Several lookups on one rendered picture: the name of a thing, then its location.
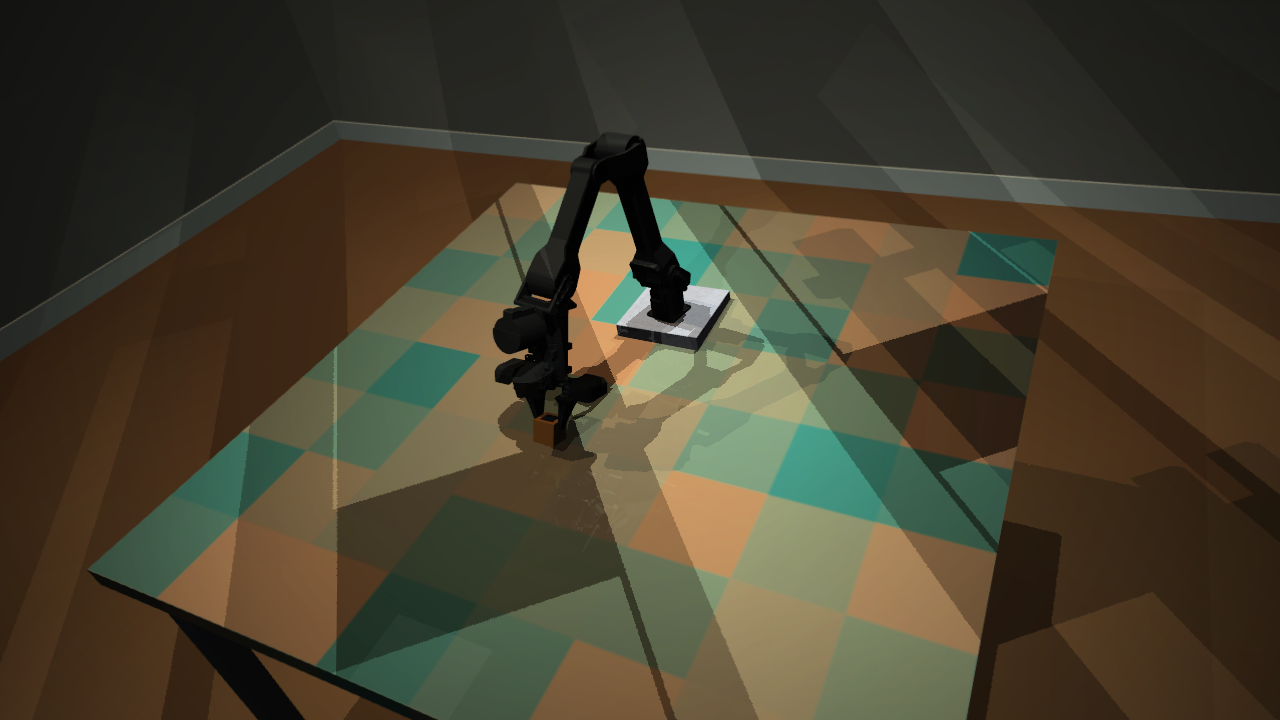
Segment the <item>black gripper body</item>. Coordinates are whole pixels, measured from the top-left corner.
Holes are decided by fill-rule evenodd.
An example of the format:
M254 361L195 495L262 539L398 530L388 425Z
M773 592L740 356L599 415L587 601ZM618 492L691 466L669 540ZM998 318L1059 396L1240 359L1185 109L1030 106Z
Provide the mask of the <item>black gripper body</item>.
M568 374L572 372L572 366L568 366L568 351L572 348L572 343L567 341L557 345L536 345L529 348L529 354L532 354L534 360L544 361L544 355L554 359L556 366L558 368L561 382L557 387L562 388L562 396L573 398L584 404L593 404L596 398L600 398L607 393L607 382L604 377L584 374L579 378L570 378ZM521 366L524 366L525 360L513 357L506 363L497 366L495 380L509 386L516 373Z

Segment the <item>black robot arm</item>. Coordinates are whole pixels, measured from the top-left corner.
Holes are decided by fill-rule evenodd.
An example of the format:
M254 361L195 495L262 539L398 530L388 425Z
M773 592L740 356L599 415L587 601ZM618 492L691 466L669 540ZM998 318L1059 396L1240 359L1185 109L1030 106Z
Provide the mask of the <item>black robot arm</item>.
M634 279L652 288L652 310L646 316L675 323L691 309L684 304L691 273L678 265L675 252L660 240L644 181L648 163L643 137L614 132L604 132L572 161L570 184L550 240L536 252L515 299L520 307L506 309L493 328L502 352L516 354L540 343L557 345L568 340L568 310L577 307L571 299L581 272L579 249L599 190L607 181L620 195L634 237L636 252L628 264ZM543 398L547 389L556 389L561 377L549 355L538 361L532 354L526 354L512 382L518 398Z

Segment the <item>brown block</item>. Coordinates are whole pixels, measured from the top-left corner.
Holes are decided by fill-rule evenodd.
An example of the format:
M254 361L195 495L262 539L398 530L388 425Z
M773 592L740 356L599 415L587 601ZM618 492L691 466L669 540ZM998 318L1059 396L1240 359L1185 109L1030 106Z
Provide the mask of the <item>brown block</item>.
M554 447L566 439L566 427L558 428L558 415L544 413L532 420L532 442Z

